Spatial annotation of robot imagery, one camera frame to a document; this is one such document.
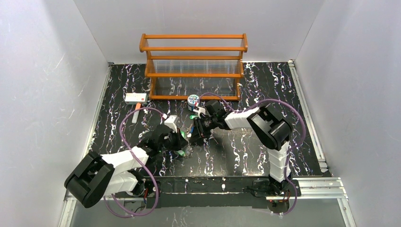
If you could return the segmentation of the large silver carabiner keyring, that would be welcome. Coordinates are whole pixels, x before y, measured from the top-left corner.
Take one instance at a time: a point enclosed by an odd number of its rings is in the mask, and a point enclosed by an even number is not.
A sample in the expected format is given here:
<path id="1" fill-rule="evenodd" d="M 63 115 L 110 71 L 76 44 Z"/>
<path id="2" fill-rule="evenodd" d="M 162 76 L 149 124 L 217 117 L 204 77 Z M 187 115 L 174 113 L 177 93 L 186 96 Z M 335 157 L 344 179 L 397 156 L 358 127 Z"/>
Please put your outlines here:
<path id="1" fill-rule="evenodd" d="M 193 147 L 191 146 L 191 144 L 189 143 L 189 138 L 191 137 L 191 133 L 188 133 L 186 131 L 183 131 L 186 135 L 186 138 L 184 139 L 181 136 L 181 132 L 183 130 L 181 130 L 180 128 L 177 129 L 177 133 L 180 134 L 179 137 L 179 141 L 180 141 L 180 146 L 181 148 L 179 150 L 183 150 L 185 152 L 185 156 L 182 157 L 189 157 L 191 155 L 191 153 L 193 152 Z"/>

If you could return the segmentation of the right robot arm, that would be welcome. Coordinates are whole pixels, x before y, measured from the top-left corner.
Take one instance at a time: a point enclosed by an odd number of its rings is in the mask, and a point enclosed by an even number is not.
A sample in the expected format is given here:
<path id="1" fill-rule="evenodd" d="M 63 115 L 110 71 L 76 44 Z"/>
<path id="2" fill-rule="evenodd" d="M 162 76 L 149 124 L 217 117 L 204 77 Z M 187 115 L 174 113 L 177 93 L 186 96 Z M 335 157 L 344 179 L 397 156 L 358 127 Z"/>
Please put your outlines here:
<path id="1" fill-rule="evenodd" d="M 228 111 L 217 100 L 208 101 L 204 107 L 197 103 L 192 110 L 196 113 L 196 117 L 193 119 L 190 143 L 200 143 L 209 137 L 215 128 L 222 130 L 252 129 L 268 149 L 269 188 L 282 191 L 287 187 L 291 179 L 287 158 L 293 128 L 283 116 L 274 113 L 268 106 Z"/>

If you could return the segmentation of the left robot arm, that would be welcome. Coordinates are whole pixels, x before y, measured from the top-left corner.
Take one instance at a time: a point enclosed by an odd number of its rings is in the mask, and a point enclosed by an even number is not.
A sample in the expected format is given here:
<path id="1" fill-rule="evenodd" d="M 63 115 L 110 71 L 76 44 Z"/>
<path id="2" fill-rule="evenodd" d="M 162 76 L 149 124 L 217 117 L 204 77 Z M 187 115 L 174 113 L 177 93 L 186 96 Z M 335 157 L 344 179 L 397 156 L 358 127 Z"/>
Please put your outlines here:
<path id="1" fill-rule="evenodd" d="M 161 124 L 147 133 L 131 150 L 100 155 L 88 152 L 64 182 L 64 187 L 85 207 L 97 204 L 104 196 L 132 192 L 142 183 L 136 168 L 162 150 L 182 151 L 188 140 L 180 129 Z"/>

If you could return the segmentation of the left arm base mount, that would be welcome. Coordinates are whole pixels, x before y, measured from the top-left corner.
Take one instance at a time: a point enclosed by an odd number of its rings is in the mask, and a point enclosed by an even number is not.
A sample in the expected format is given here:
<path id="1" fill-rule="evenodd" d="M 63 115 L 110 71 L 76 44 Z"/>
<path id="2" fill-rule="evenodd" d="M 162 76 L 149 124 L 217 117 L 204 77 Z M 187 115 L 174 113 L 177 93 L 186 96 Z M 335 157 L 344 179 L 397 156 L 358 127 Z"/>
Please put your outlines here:
<path id="1" fill-rule="evenodd" d="M 155 193 L 156 189 L 153 182 L 150 179 L 140 181 L 135 187 L 128 192 L 118 192 L 115 194 L 117 198 L 144 198 L 152 193 Z"/>

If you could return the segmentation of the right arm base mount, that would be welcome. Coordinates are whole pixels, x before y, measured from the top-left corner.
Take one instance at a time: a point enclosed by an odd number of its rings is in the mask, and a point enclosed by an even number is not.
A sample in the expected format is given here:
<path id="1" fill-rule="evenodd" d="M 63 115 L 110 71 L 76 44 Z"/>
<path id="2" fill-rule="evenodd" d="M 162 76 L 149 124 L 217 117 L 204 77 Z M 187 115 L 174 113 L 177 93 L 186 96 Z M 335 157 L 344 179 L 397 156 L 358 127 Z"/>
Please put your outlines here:
<path id="1" fill-rule="evenodd" d="M 292 185 L 288 184 L 285 185 L 284 188 L 277 187 L 271 184 L 254 184 L 252 186 L 247 186 L 243 189 L 243 192 L 248 192 L 252 196 L 261 198 L 261 197 L 279 197 L 283 199 L 284 197 L 295 197 L 301 196 L 302 193 L 297 185 L 293 187 Z"/>

